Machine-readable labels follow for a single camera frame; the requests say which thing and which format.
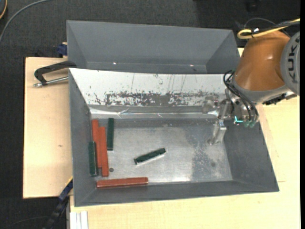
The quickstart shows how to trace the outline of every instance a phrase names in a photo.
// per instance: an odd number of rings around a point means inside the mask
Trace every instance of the floor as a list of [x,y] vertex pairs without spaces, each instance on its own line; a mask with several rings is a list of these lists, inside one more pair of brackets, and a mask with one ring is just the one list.
[[[0,32],[19,9],[39,0],[8,0]],[[66,20],[109,21],[231,29],[235,35],[252,18],[275,23],[300,17],[300,0],[261,0],[255,12],[247,0],[57,0],[33,6],[8,26],[0,44],[0,229],[36,229],[55,209],[56,198],[22,199],[23,59],[59,57]],[[251,20],[248,26],[268,27]],[[286,31],[293,35],[298,26]],[[245,42],[236,40],[238,46]],[[65,217],[55,229],[65,228]]]

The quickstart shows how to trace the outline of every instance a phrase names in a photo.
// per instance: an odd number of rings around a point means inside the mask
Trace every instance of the wooden table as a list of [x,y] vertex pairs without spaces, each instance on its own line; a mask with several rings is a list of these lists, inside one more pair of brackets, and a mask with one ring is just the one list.
[[[65,60],[25,62],[24,198],[58,196],[72,175],[68,83],[33,87],[36,69]],[[258,106],[279,192],[77,208],[71,195],[69,209],[88,211],[90,229],[300,228],[299,105]]]

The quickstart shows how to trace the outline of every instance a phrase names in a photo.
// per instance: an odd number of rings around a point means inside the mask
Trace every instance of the green light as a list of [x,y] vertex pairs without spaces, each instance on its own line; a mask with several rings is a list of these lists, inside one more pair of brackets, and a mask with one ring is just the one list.
[[244,122],[243,120],[237,120],[237,117],[235,116],[235,122],[241,123]]

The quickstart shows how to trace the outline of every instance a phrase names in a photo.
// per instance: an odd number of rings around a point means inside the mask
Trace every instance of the yellow cable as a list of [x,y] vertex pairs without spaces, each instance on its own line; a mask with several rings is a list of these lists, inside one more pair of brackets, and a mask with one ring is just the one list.
[[[301,19],[299,18],[299,19],[296,19],[296,20],[293,20],[293,21],[290,21],[290,22],[298,22],[298,21],[301,21]],[[261,33],[257,33],[257,34],[252,34],[252,30],[250,30],[250,29],[244,29],[244,30],[241,30],[240,32],[238,32],[237,37],[239,39],[251,39],[253,37],[264,36],[266,34],[274,32],[274,31],[279,31],[279,30],[284,29],[284,28],[286,28],[288,26],[289,25],[283,26],[283,27],[279,27],[279,28],[274,28],[274,29],[271,29],[271,30],[268,30],[268,31],[263,31]]]

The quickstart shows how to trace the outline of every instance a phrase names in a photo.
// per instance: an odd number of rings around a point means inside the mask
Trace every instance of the red stick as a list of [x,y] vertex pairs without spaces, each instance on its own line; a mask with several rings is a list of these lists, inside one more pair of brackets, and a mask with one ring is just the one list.
[[148,184],[147,177],[133,177],[123,179],[99,180],[96,182],[97,188],[113,188],[113,187],[134,187]]
[[97,167],[102,167],[102,149],[100,145],[100,131],[99,131],[99,121],[98,120],[91,120],[92,125],[92,137],[93,141],[96,143],[96,160],[97,160]]
[[107,140],[106,140],[106,130],[104,126],[99,128],[100,134],[100,149],[101,149],[101,157],[102,157],[102,177],[109,176],[109,165],[108,165],[108,155],[107,155]]

